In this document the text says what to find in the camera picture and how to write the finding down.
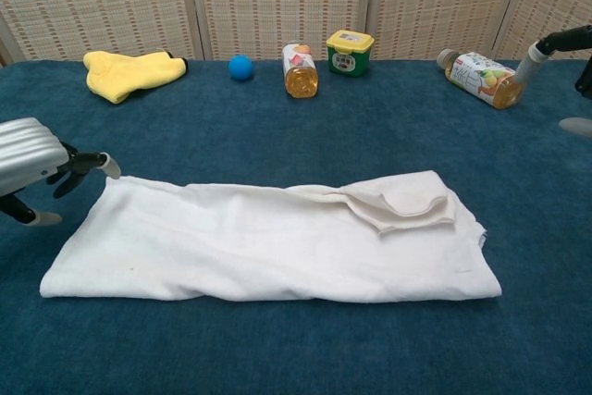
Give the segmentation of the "tea bottle with green-fruit label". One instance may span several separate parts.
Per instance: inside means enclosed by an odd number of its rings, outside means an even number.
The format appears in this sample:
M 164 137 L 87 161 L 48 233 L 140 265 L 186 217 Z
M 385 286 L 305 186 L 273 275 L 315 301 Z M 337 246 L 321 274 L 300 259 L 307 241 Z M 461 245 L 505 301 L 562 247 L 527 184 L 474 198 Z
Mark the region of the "tea bottle with green-fruit label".
M 475 52 L 444 49 L 437 64 L 448 81 L 496 109 L 518 104 L 526 89 L 525 83 L 516 81 L 513 69 Z

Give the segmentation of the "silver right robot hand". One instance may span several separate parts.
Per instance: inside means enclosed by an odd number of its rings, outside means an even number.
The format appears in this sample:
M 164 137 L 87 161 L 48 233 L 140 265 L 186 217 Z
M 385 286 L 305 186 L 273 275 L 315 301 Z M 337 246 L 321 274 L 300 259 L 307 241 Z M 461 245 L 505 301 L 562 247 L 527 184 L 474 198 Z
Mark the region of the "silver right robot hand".
M 557 31 L 532 43 L 514 73 L 514 82 L 526 84 L 535 77 L 540 67 L 556 52 L 572 52 L 592 49 L 592 25 L 567 31 Z M 592 56 L 589 58 L 574 88 L 585 98 L 592 100 Z M 559 126 L 575 135 L 592 139 L 592 119 L 568 117 Z

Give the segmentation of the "yellow cloth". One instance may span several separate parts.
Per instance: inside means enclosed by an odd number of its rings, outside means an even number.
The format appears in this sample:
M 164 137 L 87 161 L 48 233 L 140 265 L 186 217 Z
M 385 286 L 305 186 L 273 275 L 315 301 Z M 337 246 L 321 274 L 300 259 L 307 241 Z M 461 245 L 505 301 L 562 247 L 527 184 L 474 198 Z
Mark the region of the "yellow cloth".
M 188 63 L 161 50 L 143 56 L 124 56 L 106 51 L 91 51 L 84 55 L 87 68 L 86 84 L 92 93 L 118 105 L 132 93 L 151 90 L 186 74 Z

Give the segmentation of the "blue-green table cover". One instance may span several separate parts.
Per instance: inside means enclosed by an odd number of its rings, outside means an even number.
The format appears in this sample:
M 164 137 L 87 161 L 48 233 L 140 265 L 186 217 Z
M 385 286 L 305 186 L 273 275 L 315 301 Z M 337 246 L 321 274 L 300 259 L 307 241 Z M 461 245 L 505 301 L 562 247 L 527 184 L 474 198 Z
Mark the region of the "blue-green table cover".
M 375 61 L 361 78 L 319 64 L 294 101 L 277 61 L 233 81 L 193 61 L 160 89 L 111 105 L 77 62 L 0 69 L 0 122 L 36 117 L 127 175 L 177 184 L 330 186 L 432 169 L 487 229 L 494 300 L 355 305 L 46 300 L 40 280 L 100 195 L 94 171 L 26 228 L 0 215 L 0 395 L 592 395 L 592 118 L 584 62 L 551 60 L 498 111 L 432 61 Z

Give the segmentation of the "blue ball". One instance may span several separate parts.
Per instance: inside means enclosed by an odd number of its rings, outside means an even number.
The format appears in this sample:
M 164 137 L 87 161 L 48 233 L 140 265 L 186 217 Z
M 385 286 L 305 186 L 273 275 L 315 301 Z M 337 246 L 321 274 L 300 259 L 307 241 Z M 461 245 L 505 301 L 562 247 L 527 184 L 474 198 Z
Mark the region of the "blue ball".
M 233 80 L 246 81 L 253 76 L 253 62 L 246 55 L 236 55 L 229 60 L 228 70 Z

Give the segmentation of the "white T-shirt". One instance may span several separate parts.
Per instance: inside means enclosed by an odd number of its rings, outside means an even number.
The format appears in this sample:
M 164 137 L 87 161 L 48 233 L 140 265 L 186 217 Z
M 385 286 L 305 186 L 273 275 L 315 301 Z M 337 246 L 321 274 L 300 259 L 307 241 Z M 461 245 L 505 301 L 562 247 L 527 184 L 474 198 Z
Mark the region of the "white T-shirt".
M 232 302 L 500 296 L 485 228 L 432 171 L 340 187 L 109 179 L 43 276 L 54 297 Z

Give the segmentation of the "tea bottle with peach label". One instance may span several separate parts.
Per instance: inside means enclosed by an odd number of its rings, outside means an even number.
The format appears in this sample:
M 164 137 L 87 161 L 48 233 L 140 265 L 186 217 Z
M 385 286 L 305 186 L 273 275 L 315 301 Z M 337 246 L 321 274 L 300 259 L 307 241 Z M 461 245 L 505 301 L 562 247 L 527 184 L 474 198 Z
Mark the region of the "tea bottle with peach label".
M 312 50 L 304 43 L 288 43 L 282 49 L 284 84 L 295 99 L 309 99 L 317 95 L 318 73 Z

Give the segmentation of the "green tub with yellow lid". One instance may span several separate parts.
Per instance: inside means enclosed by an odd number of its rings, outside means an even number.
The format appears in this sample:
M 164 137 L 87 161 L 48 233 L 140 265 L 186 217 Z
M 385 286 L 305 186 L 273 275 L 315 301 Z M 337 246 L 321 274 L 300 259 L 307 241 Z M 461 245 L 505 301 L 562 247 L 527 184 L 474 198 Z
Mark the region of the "green tub with yellow lid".
M 329 69 L 345 76 L 362 76 L 368 69 L 374 43 L 374 37 L 369 34 L 335 31 L 326 41 Z

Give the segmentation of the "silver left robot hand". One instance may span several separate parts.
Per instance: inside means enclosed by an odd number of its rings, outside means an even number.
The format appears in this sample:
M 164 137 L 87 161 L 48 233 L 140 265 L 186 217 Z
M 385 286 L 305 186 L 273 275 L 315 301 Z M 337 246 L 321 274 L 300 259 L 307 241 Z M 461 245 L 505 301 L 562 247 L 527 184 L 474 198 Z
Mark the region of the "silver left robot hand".
M 34 117 L 0 124 L 0 212 L 20 224 L 52 226 L 61 216 L 39 212 L 23 203 L 17 193 L 41 180 L 57 184 L 53 196 L 59 199 L 78 187 L 93 169 L 119 179 L 121 169 L 108 153 L 84 153 L 59 140 Z

